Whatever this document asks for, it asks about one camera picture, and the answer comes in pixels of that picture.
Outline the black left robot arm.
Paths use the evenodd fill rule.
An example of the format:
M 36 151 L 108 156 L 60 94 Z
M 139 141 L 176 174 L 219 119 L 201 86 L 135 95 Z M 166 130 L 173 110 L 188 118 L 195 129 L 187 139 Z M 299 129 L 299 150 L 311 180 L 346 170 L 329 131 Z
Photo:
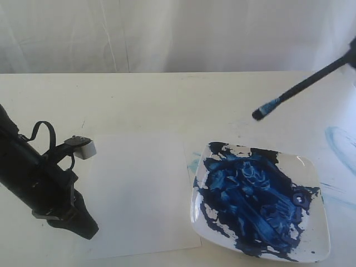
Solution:
M 41 125 L 49 132 L 49 148 L 44 154 L 29 144 Z M 94 142 L 82 136 L 72 136 L 57 145 L 55 130 L 47 121 L 38 121 L 31 137 L 25 137 L 1 109 L 1 184 L 25 203 L 35 218 L 87 240 L 99 227 L 75 189 L 78 176 L 73 168 L 76 158 L 87 160 L 95 154 Z

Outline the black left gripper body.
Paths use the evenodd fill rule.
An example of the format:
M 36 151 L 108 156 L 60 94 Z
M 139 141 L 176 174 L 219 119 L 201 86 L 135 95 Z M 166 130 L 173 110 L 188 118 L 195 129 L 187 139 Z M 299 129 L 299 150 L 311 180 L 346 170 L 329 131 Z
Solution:
M 31 189 L 35 194 L 35 206 L 32 215 L 44 219 L 52 227 L 68 226 L 77 215 L 74 207 L 74 183 L 78 180 L 73 172 L 75 160 L 69 168 L 63 170 L 56 163 L 43 158 L 31 159 Z

